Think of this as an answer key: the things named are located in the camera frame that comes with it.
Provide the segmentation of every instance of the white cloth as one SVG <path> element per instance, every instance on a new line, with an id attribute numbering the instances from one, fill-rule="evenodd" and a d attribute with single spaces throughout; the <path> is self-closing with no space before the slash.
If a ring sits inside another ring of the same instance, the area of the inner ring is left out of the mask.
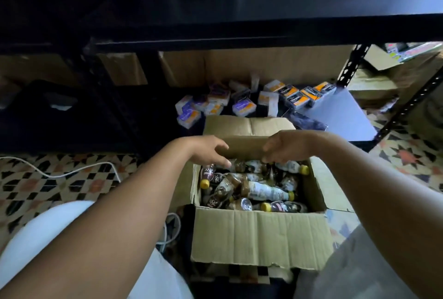
<path id="1" fill-rule="evenodd" d="M 325 268 L 302 270 L 294 299 L 416 299 L 360 225 L 335 251 Z"/>
<path id="2" fill-rule="evenodd" d="M 27 223 L 8 243 L 0 257 L 0 288 L 92 204 L 92 201 L 65 203 Z M 180 274 L 154 249 L 128 298 L 191 299 L 192 294 Z"/>

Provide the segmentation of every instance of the forearm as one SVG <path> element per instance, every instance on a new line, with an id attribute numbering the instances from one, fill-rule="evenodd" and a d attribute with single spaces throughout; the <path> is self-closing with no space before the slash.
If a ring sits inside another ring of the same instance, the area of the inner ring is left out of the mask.
<path id="1" fill-rule="evenodd" d="M 2 291 L 7 298 L 126 298 L 145 267 L 191 153 L 174 140 L 101 199 Z"/>
<path id="2" fill-rule="evenodd" d="M 334 135 L 325 133 L 315 144 L 317 156 L 397 274 L 418 295 L 437 295 L 443 272 L 443 195 Z"/>

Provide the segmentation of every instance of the hand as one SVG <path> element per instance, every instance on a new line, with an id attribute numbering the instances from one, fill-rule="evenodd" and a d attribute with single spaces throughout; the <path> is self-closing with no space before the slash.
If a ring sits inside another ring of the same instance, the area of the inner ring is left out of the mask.
<path id="1" fill-rule="evenodd" d="M 263 162 L 285 163 L 306 160 L 316 155 L 317 145 L 326 132 L 309 130 L 280 131 L 269 137 L 263 146 Z"/>
<path id="2" fill-rule="evenodd" d="M 231 167 L 231 162 L 216 152 L 216 148 L 229 149 L 228 144 L 216 136 L 186 137 L 191 151 L 191 162 L 198 165 L 216 164 L 225 168 Z"/>

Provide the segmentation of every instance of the human arm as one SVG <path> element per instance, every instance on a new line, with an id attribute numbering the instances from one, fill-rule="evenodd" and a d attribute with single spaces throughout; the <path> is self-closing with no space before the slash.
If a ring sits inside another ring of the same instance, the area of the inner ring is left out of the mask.
<path id="1" fill-rule="evenodd" d="M 229 167 L 214 136 L 173 140 L 70 224 L 0 298 L 127 298 L 158 240 L 188 160 Z"/>
<path id="2" fill-rule="evenodd" d="M 319 157 L 397 275 L 418 296 L 441 296 L 443 194 L 327 132 L 279 132 L 264 151 L 268 162 Z"/>

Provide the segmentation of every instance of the bottle cap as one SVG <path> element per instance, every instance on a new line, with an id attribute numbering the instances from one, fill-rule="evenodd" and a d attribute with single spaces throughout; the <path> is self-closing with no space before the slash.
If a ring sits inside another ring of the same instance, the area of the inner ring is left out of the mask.
<path id="1" fill-rule="evenodd" d="M 260 205 L 260 210 L 263 211 L 263 212 L 270 212 L 270 211 L 272 211 L 271 204 L 268 203 L 268 202 L 263 202 Z"/>
<path id="2" fill-rule="evenodd" d="M 301 165 L 300 173 L 303 175 L 309 175 L 309 167 L 307 167 L 306 165 Z"/>
<path id="3" fill-rule="evenodd" d="M 202 179 L 200 181 L 200 188 L 202 190 L 207 190 L 209 188 L 209 180 L 208 179 Z"/>

